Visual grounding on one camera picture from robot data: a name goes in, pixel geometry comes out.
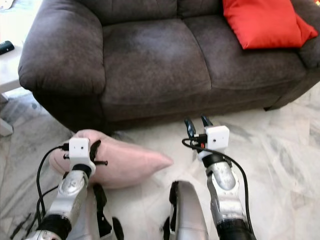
marble floor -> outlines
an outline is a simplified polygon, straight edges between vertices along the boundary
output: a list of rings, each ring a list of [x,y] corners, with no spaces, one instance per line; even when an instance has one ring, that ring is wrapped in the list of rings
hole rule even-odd
[[[0,239],[22,240],[34,219],[39,162],[71,132],[23,91],[11,95],[0,116],[14,127],[13,135],[0,139]],[[226,153],[246,172],[257,240],[319,239],[320,84],[278,110],[254,109],[210,119],[230,129]],[[202,129],[199,118],[194,124],[198,131]],[[210,240],[218,240],[205,169],[194,160],[193,151],[181,144],[186,135],[183,121],[117,134],[124,141],[157,150],[174,160],[171,167],[142,184],[107,191],[112,213],[121,221],[126,239],[162,239],[160,229],[170,211],[170,186],[180,179],[195,186]],[[47,162],[41,175],[42,189],[56,185],[60,179]],[[45,199],[46,206],[54,195]],[[240,198],[244,200],[243,188]]]

